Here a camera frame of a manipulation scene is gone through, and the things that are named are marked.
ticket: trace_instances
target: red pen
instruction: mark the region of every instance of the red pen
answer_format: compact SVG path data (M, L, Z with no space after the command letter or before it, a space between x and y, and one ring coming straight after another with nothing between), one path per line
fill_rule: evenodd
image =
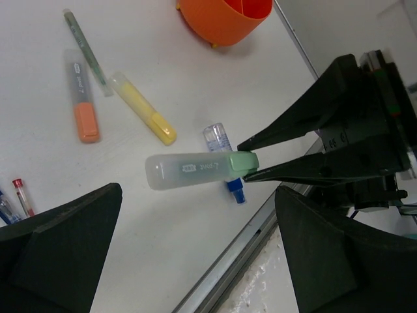
M16 194L18 195L20 204L23 207L23 210L25 211L25 214L27 217L31 217L35 215L35 212L33 212L32 205L29 203L29 200L27 199L27 196L25 195L25 191L23 190L23 181L18 178L13 180L14 188L16 188Z

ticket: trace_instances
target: green pen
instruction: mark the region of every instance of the green pen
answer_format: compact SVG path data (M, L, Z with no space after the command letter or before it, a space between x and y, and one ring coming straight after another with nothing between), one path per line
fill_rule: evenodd
M83 52L83 55L93 72L94 78L96 79L101 90L103 90L104 96L105 97L111 96L113 94L113 90L109 86L107 79L104 76L104 73L102 69L100 68L100 65L97 62L97 59L94 56L93 51L91 51L90 45L87 42L87 39L85 39L83 31L81 30L81 28L79 28L76 17L74 16L74 14L71 12L69 8L66 8L65 10L63 10L63 13L64 13L64 18L66 20L66 23L70 27L71 33L76 39L76 42L79 48Z

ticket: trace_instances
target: orange cup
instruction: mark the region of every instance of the orange cup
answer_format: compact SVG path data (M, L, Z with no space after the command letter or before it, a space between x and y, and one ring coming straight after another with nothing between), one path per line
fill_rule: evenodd
M272 0L179 0L188 25L213 47L248 36L272 11Z

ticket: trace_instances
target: white tabletop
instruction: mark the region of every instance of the white tabletop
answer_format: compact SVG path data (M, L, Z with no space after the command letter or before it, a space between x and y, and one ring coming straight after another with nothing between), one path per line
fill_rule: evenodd
M175 127L164 146L90 76L102 140L76 136L63 50L77 48L70 8L107 75L123 72ZM92 312L170 312L278 183L245 186L238 206L223 183L151 190L144 161L206 151L201 131L222 122L232 145L283 113L313 78L275 12L232 48L212 50L174 0L0 1L0 189L19 207L21 177L40 213L110 182L123 203ZM257 152L261 167L300 157L315 135Z

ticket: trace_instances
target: blue pen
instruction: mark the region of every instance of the blue pen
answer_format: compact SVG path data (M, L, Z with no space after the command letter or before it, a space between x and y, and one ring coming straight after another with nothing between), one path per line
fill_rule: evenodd
M18 213L13 213L12 206L6 196L0 191L0 217L7 225L15 224L22 220Z
M223 124L217 123L204 129L203 135L206 139L210 152L231 152L232 147L227 137ZM226 181L227 189L233 194L238 204L246 202L243 193L243 184L240 178Z

